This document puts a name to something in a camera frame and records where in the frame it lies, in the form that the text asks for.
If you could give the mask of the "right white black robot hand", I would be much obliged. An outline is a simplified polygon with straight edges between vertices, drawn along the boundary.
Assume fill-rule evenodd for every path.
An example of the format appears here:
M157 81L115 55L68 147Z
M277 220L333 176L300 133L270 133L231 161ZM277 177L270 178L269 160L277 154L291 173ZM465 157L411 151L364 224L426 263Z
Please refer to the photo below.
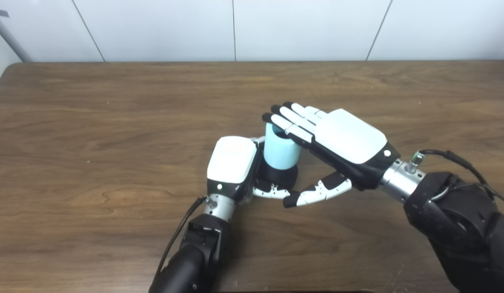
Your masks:
M343 108L327 113L285 102L273 105L262 119L335 169L303 191L289 191L283 198L285 208L331 199L351 188L375 190L401 157L380 130Z

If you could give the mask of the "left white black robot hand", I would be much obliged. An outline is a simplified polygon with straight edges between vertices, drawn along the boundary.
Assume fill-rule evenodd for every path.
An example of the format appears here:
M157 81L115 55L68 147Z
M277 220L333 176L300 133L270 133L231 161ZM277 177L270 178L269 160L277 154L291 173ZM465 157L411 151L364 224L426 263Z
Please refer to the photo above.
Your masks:
M213 150L207 168L208 195L222 195L237 204L246 204L253 196L283 199L293 191L264 179L262 167L265 136L246 138L221 137Z

